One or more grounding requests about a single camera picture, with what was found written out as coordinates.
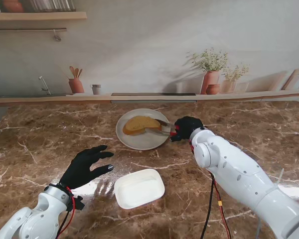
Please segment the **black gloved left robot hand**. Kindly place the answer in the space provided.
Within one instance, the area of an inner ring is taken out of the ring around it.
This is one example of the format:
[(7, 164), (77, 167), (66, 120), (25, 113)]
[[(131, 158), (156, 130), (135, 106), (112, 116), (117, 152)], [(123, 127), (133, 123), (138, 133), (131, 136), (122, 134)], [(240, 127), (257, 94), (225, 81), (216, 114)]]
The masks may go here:
[(90, 170), (91, 166), (100, 159), (114, 156), (112, 152), (105, 151), (106, 149), (106, 145), (100, 145), (79, 152), (62, 175), (59, 184), (72, 190), (84, 186), (97, 177), (112, 171), (114, 169), (112, 164)]

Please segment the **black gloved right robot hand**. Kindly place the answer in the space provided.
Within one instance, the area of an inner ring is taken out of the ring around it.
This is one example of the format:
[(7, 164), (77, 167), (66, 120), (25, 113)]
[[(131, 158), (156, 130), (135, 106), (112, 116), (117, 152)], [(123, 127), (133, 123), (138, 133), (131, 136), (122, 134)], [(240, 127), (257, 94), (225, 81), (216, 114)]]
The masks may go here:
[(176, 129), (176, 135), (170, 138), (172, 142), (190, 139), (191, 134), (196, 129), (205, 129), (200, 119), (189, 116), (178, 119), (174, 125)]

